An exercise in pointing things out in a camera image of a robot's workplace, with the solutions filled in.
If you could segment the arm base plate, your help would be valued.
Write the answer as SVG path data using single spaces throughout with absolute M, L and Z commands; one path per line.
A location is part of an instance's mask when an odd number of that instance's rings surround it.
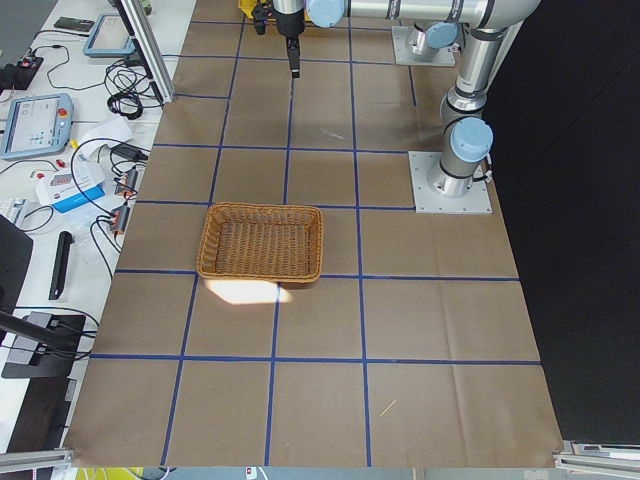
M 457 179 L 441 170 L 441 152 L 409 151 L 415 211 L 423 214 L 489 215 L 493 212 L 485 180 Z
M 452 46 L 458 36 L 453 23 L 414 23 L 394 26 L 392 40 L 395 63 L 398 65 L 453 67 Z

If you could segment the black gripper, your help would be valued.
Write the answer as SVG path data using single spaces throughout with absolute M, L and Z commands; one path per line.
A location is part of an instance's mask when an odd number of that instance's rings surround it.
M 291 77 L 298 79 L 300 77 L 300 42 L 298 36 L 305 29 L 304 10 L 301 9 L 289 14 L 277 12 L 277 29 L 282 36 L 286 37 L 286 51 Z

